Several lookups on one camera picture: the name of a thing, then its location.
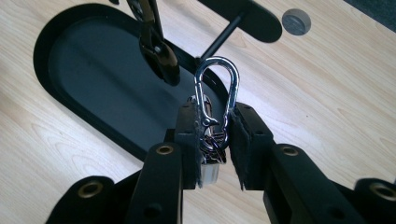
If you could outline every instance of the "black metal rod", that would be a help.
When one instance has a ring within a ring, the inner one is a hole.
[[[210,47],[201,56],[200,61],[213,56],[216,51],[221,47],[221,45],[227,40],[227,38],[233,33],[233,31],[238,27],[239,23],[244,19],[247,14],[247,10],[242,10],[239,14],[228,24],[228,26],[221,32],[221,34],[216,38],[216,40],[210,45]]]
[[[161,41],[163,41],[163,27],[161,26],[160,13],[158,12],[157,1],[156,0],[149,0],[148,2],[149,2],[149,5],[151,6],[152,13],[154,14],[155,31],[160,36]]]

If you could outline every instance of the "screw hole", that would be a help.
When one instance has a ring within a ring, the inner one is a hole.
[[[78,196],[84,199],[91,198],[96,194],[100,193],[102,189],[103,184],[99,181],[93,180],[79,188]]]
[[[169,146],[159,147],[157,148],[157,153],[161,155],[167,155],[173,152],[173,148]]]
[[[282,147],[282,151],[287,156],[297,156],[298,151],[291,147]]]
[[[396,191],[388,188],[382,183],[371,184],[370,190],[378,197],[381,197],[391,202],[396,202]]]

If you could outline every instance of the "metal hook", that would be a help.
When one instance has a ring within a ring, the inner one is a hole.
[[[210,126],[219,125],[219,122],[207,115],[205,110],[204,91],[202,87],[202,81],[205,70],[212,65],[220,65],[227,69],[231,76],[231,84],[228,94],[227,104],[223,115],[223,125],[221,133],[212,133],[211,136],[207,136],[206,130]],[[199,122],[199,139],[201,144],[201,150],[207,150],[209,152],[224,150],[228,146],[229,137],[229,119],[231,111],[235,108],[236,95],[239,87],[239,73],[236,66],[228,59],[223,57],[210,57],[205,59],[198,66],[195,73],[195,95],[197,100],[197,116]]]
[[[140,51],[152,71],[166,83],[180,82],[177,56],[163,38],[160,15],[155,0],[127,0],[134,16],[142,23],[139,37]]]

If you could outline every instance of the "carabiner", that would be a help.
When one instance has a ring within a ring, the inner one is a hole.
[[[214,125],[219,125],[219,122],[207,115],[205,110],[204,91],[202,81],[205,70],[212,65],[220,65],[227,69],[231,76],[230,89],[228,94],[227,104],[223,115],[223,125],[221,133],[212,133],[210,136],[206,135],[207,129]],[[235,108],[236,95],[239,87],[239,73],[235,65],[228,59],[223,57],[211,57],[203,60],[198,66],[195,73],[195,96],[197,100],[196,113],[199,125],[199,140],[201,150],[214,152],[224,150],[229,144],[229,119],[231,111]]]

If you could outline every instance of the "wooden floor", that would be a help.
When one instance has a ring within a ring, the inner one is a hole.
[[[33,68],[36,38],[62,10],[91,1],[3,0],[0,8],[0,223],[43,223],[65,191],[89,175],[114,181],[142,162],[54,100]],[[110,5],[105,0],[95,1]],[[396,177],[396,34],[344,1],[257,0],[281,19],[304,10],[312,28],[275,44],[236,30],[216,53],[241,75],[278,143],[304,149],[323,173]],[[165,37],[201,55],[227,21],[194,0],[158,1]],[[128,13],[125,1],[120,10]],[[228,74],[219,71],[225,83]],[[269,223],[262,192],[241,191],[229,162],[214,186],[184,192],[185,223]]]

